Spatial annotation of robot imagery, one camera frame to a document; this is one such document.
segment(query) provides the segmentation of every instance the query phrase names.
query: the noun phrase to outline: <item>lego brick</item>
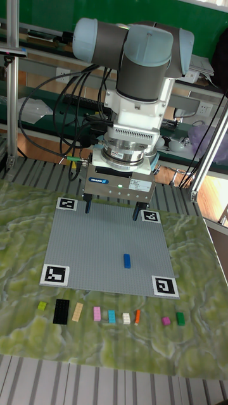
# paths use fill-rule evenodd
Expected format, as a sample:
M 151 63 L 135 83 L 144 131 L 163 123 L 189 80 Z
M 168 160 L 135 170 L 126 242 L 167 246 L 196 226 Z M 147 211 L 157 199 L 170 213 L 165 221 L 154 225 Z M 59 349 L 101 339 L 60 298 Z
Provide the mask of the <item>lego brick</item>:
M 45 308 L 46 308 L 46 305 L 47 305 L 46 302 L 40 301 L 40 303 L 39 303 L 39 305 L 38 305 L 37 308 L 38 308 L 39 310 L 41 310 L 41 311 L 44 311 Z
M 130 314 L 129 313 L 123 313 L 123 324 L 130 325 Z
M 167 317 L 167 316 L 164 316 L 164 317 L 161 319 L 161 321 L 162 321 L 162 323 L 163 323 L 164 326 L 171 324 L 170 318 Z
M 108 321 L 109 321 L 109 323 L 116 323 L 115 311 L 108 310 Z
M 123 255 L 123 260 L 124 260 L 124 268 L 130 268 L 130 254 L 124 254 Z
M 177 312 L 177 323 L 181 327 L 183 327 L 185 325 L 183 312 Z
M 138 326 L 140 320 L 140 309 L 137 309 L 136 311 L 136 320 L 135 320 L 135 325 Z
M 101 308 L 94 306 L 94 321 L 100 322 L 101 320 Z
M 81 312 L 82 312 L 82 308 L 83 308 L 83 304 L 81 304 L 81 302 L 78 302 L 76 304 L 75 310 L 73 312 L 72 321 L 74 321 L 74 322 L 79 321 L 80 315 L 81 315 Z
M 68 299 L 57 299 L 54 310 L 53 323 L 67 325 L 68 310 L 70 301 Z

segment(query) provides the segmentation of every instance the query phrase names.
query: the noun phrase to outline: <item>window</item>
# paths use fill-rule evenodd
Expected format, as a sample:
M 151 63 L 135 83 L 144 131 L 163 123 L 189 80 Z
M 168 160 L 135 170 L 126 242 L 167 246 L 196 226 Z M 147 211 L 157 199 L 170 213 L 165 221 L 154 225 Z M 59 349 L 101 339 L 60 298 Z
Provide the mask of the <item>window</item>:
M 179 0 L 185 3 L 197 4 L 198 6 L 213 8 L 215 10 L 228 12 L 228 0 Z

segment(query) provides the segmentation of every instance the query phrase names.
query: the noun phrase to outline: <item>metal grating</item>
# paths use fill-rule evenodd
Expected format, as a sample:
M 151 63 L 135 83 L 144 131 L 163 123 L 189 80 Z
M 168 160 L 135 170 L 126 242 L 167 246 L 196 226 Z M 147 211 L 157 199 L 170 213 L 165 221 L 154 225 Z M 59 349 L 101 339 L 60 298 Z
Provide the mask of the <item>metal grating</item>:
M 1 405 L 215 405 L 228 382 L 1 356 Z
M 17 184 L 28 185 L 40 189 L 67 192 L 73 196 L 83 194 L 86 169 L 82 168 L 82 173 L 74 182 L 68 181 L 68 167 L 38 161 L 34 159 L 18 158 L 16 166 L 7 173 L 0 173 L 1 178 Z M 101 197 L 107 201 L 118 202 L 120 204 L 135 205 L 135 201 Z M 187 190 L 178 189 L 165 184 L 157 184 L 150 208 L 160 209 L 184 215 L 201 216 L 197 204 L 190 202 Z

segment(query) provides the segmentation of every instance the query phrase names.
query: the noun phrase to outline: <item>gray baseplate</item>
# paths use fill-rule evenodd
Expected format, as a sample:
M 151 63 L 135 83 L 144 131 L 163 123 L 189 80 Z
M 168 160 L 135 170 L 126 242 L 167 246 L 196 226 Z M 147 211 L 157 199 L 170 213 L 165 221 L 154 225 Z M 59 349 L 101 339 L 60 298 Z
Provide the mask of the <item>gray baseplate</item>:
M 56 209 L 46 251 L 44 263 L 70 267 L 68 288 L 153 297 L 152 275 L 174 278 L 160 223 L 133 221 L 130 208 L 92 203 L 85 214 L 85 207 Z

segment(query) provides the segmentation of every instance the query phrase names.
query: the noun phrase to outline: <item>white lego brick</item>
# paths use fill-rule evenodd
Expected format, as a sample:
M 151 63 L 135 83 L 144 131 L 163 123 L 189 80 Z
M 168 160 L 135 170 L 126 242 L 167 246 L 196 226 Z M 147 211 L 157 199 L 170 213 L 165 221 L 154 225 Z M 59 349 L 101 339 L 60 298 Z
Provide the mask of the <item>white lego brick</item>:
M 128 313 L 123 314 L 123 324 L 130 325 L 130 314 Z

